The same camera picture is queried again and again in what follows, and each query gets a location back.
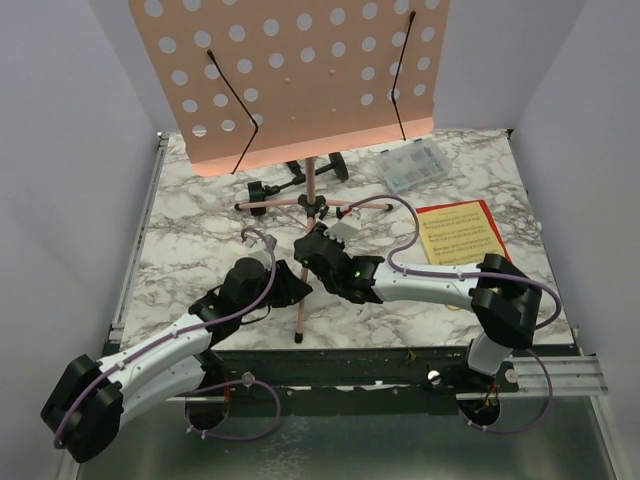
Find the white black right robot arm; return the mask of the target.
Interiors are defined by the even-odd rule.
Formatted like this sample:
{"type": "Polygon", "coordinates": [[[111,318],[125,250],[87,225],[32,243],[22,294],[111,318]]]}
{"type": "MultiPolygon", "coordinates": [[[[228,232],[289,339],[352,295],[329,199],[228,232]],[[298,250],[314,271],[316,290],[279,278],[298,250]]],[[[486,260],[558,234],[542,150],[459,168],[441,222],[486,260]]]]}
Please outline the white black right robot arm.
{"type": "Polygon", "coordinates": [[[344,244],[325,235],[320,225],[294,242],[294,258],[327,292],[354,304],[415,301],[474,313],[482,332],[459,370],[471,391],[485,390],[513,351],[532,346],[541,285],[501,255],[457,266],[394,264],[380,256],[348,255],[344,244]]]}

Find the pink perforated music stand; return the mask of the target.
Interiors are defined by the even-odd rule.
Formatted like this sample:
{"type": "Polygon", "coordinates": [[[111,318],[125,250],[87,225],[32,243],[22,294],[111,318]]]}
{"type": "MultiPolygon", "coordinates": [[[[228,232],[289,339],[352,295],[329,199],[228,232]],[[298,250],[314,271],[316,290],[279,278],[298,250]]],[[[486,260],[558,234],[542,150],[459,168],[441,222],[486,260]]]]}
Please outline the pink perforated music stand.
{"type": "Polygon", "coordinates": [[[433,129],[446,1],[133,1],[129,10],[201,176],[433,129]]]}

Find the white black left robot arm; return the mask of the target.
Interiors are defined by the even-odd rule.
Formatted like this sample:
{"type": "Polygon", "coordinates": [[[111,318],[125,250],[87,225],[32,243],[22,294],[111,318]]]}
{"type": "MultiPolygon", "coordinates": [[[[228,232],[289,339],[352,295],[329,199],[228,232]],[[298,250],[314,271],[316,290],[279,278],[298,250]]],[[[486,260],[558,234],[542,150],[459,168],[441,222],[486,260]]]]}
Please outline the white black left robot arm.
{"type": "Polygon", "coordinates": [[[84,463],[101,453],[121,426],[146,408],[190,390],[214,393],[222,372],[201,360],[206,351],[243,326],[244,316],[295,305],[311,291],[285,261],[266,266],[244,257],[221,285],[160,333],[98,360],[86,354],[75,358],[40,413],[54,434],[55,448],[84,463]]]}

